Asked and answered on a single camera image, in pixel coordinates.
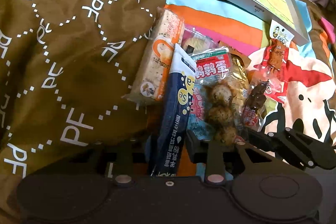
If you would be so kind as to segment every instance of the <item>pink stripe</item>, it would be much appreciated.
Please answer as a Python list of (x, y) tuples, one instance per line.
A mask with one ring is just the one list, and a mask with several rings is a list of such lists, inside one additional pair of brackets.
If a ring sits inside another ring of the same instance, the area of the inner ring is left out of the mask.
[(203, 35), (206, 35), (207, 37), (212, 38), (212, 40), (214, 40), (215, 42), (217, 41), (223, 41), (226, 44), (229, 44), (231, 47), (235, 48), (236, 50), (238, 50), (239, 52), (245, 54), (246, 56), (249, 56), (251, 53), (259, 50), (259, 48), (245, 44), (243, 42), (240, 42), (236, 39), (233, 39), (231, 37), (222, 35), (220, 33), (202, 28), (202, 27), (197, 27), (197, 26), (192, 26), (189, 24), (186, 24), (185, 27), (187, 29), (192, 29), (195, 28), (196, 31), (200, 32)]
[(334, 32), (334, 26), (325, 18), (321, 18), (319, 21), (319, 25), (325, 30), (325, 32), (328, 35), (329, 40), (332, 44), (335, 43), (335, 32)]

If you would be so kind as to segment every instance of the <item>brown fabric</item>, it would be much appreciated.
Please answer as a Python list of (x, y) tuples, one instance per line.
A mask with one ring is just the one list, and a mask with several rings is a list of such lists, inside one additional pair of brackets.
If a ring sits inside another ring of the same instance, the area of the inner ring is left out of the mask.
[(0, 0), (1, 224), (18, 218), (12, 173), (22, 178), (83, 145), (113, 145), (146, 128), (145, 108), (121, 96), (164, 4)]

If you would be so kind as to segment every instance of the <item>blue stripe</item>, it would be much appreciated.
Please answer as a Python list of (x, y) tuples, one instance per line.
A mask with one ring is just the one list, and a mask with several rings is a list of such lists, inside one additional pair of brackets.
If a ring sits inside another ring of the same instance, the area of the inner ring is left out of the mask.
[(263, 29), (261, 19), (227, 2), (219, 0), (166, 0), (166, 3), (187, 6), (194, 10), (235, 19), (259, 30)]
[[(312, 25), (311, 25), (309, 12), (308, 12), (308, 9), (307, 9), (307, 4), (305, 2), (300, 1), (300, 0), (295, 0), (295, 1), (296, 1), (296, 5), (299, 9), (299, 12), (302, 16), (304, 26), (306, 27), (306, 30), (309, 33), (311, 31)], [(302, 56), (302, 57), (316, 58), (316, 55), (315, 55), (315, 52), (313, 50), (309, 35), (308, 35), (308, 38), (309, 38), (309, 42), (307, 44), (303, 45), (303, 46), (298, 46), (297, 45), (297, 49), (299, 50), (300, 56)]]

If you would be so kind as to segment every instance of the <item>pink fabric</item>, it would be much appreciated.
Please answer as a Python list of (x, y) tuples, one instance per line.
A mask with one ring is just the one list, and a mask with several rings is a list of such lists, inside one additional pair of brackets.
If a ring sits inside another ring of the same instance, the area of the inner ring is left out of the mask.
[(335, 43), (335, 27), (325, 18), (321, 18), (319, 25), (325, 30), (332, 44)]

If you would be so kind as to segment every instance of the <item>orange stripe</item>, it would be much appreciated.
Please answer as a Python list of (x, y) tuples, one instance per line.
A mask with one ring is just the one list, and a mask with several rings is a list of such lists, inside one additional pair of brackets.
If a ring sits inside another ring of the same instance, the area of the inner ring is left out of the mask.
[(299, 51), (296, 44), (293, 41), (291, 41), (291, 43), (289, 44), (289, 47)]
[(196, 175), (196, 168), (197, 168), (196, 164), (193, 164), (190, 161), (188, 151), (184, 145), (181, 153), (181, 160), (180, 165), (178, 167), (177, 176), (178, 177), (194, 176)]
[(165, 8), (183, 17), (186, 24), (212, 30), (257, 48), (261, 46), (263, 31), (237, 20), (174, 4), (166, 5)]
[(329, 57), (330, 57), (330, 50), (328, 48), (328, 41), (329, 41), (329, 38), (328, 38), (328, 35), (325, 31), (323, 31), (321, 34), (320, 34), (320, 39), (322, 40), (322, 48), (325, 52), (325, 55), (327, 56), (327, 59), (329, 60)]

